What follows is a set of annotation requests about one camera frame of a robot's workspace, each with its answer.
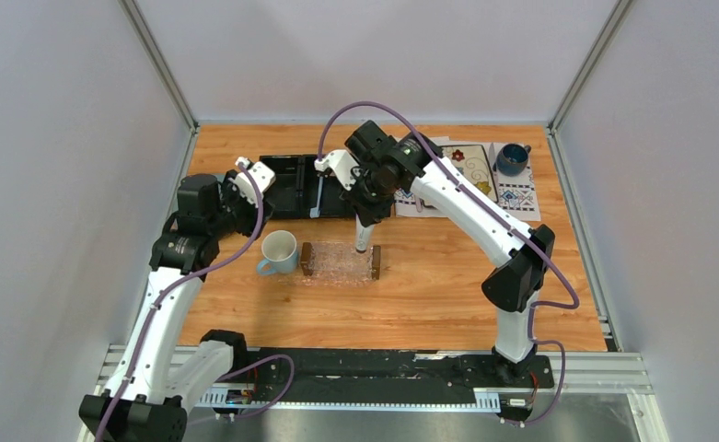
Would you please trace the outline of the grey white toothpaste tube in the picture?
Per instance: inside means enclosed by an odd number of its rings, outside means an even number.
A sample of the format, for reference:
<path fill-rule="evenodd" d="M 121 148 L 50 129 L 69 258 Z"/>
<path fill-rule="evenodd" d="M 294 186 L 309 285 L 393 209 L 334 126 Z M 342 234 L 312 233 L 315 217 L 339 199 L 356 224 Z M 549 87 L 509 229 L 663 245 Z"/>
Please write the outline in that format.
<path fill-rule="evenodd" d="M 376 223 L 365 225 L 359 216 L 355 218 L 355 241 L 354 247 L 358 253 L 365 253 L 370 248 L 371 238 Z"/>

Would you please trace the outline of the light blue mug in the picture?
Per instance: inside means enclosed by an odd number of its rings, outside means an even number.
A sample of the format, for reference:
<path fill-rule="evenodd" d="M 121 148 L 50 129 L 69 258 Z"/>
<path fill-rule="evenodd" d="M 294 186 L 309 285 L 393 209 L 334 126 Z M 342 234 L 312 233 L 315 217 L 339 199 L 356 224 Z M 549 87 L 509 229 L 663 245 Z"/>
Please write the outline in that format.
<path fill-rule="evenodd" d="M 287 230 L 276 230 L 268 234 L 261 244 L 262 260 L 258 263 L 258 275 L 289 274 L 298 265 L 296 237 Z"/>

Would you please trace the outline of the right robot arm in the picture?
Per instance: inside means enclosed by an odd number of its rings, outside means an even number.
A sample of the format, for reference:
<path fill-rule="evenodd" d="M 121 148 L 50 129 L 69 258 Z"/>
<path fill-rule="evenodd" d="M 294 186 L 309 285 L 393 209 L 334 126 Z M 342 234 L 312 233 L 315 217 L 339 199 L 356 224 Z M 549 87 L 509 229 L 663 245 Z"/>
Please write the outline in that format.
<path fill-rule="evenodd" d="M 543 285 L 555 235 L 548 227 L 513 220 L 453 166 L 440 146 L 420 142 L 413 134 L 396 140 L 374 122 L 363 123 L 346 139 L 353 161 L 351 186 L 342 196 L 356 212 L 355 248 L 367 250 L 373 228 L 399 190 L 424 199 L 465 232 L 494 267 L 481 284 L 498 310 L 493 372 L 515 386 L 529 375 L 537 350 L 528 333 L 529 312 Z"/>

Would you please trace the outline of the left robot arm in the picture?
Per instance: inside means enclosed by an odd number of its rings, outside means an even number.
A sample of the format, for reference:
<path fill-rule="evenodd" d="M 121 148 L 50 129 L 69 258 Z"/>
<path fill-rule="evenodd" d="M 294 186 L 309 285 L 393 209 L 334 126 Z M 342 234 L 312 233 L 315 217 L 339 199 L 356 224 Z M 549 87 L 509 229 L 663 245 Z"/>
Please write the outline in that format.
<path fill-rule="evenodd" d="M 253 242 L 271 216 L 264 194 L 273 172 L 255 163 L 222 180 L 196 174 L 181 180 L 176 209 L 155 241 L 143 305 L 121 361 L 78 415 L 97 441 L 180 441 L 190 411 L 219 377 L 249 373 L 245 338 L 210 331 L 176 371 L 170 369 L 182 326 L 208 273 L 228 264 L 219 242 L 239 234 Z"/>

